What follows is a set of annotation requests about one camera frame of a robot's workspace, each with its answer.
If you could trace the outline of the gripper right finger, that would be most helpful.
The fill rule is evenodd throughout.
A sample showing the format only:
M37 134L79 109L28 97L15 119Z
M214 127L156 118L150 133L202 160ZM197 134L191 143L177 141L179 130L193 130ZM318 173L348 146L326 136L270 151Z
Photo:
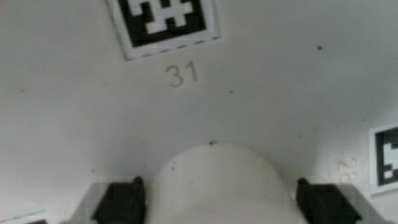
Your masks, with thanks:
M360 214L334 184L296 181L296 206L309 224L357 224Z

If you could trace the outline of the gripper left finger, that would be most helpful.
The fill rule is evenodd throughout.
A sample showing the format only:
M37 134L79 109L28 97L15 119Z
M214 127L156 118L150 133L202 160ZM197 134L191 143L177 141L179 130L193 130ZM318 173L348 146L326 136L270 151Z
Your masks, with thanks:
M92 214L95 224L143 224L145 187L140 176L129 182L113 182Z

